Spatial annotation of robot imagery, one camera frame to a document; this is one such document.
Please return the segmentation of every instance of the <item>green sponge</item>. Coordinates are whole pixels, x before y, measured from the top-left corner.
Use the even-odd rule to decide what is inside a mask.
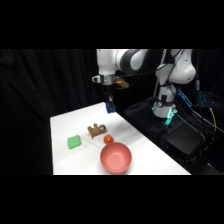
[[[81,145],[81,140],[80,140],[80,136],[79,135],[68,139],[68,147],[69,147],[69,149],[74,149],[75,147],[78,147],[80,145]]]

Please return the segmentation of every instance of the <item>black curtain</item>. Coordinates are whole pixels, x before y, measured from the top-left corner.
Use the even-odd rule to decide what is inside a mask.
[[[162,51],[152,51],[145,71],[156,69]],[[223,95],[223,61],[223,49],[203,49],[203,89]],[[50,117],[103,102],[100,85],[91,81],[97,73],[95,49],[0,50],[0,174],[53,173]],[[128,90],[115,90],[118,113],[152,96],[155,82],[152,74]]]

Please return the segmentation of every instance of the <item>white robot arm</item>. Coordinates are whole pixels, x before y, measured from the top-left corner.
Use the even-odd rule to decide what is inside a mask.
[[[93,77],[93,82],[102,84],[108,112],[113,112],[115,107],[112,86],[116,71],[128,75],[141,73],[150,51],[151,49],[97,49],[99,75]],[[192,51],[193,49],[173,49],[171,55],[175,56],[175,64],[160,65],[157,69],[160,93],[153,110],[157,117],[168,118],[170,111],[175,110],[176,89],[168,82],[188,84],[195,78],[196,70],[191,62]]]
[[[99,75],[92,80],[102,84],[109,113],[115,110],[112,86],[115,83],[116,71],[125,74],[140,73],[148,52],[149,49],[97,49]]]

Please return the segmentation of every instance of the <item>tabletop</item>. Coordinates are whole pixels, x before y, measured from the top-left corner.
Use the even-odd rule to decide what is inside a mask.
[[[108,114],[105,103],[52,117],[50,121],[54,175],[110,175],[100,162],[107,134],[132,153],[127,175],[190,175],[120,115]],[[95,123],[105,125],[107,133],[92,139],[87,127]],[[76,135],[82,144],[70,150],[67,139]]]

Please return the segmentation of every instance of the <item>pink bowl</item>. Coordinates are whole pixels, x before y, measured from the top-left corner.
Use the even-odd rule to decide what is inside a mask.
[[[111,174],[121,174],[130,166],[132,155],[127,146],[114,142],[103,148],[100,160],[108,172]]]

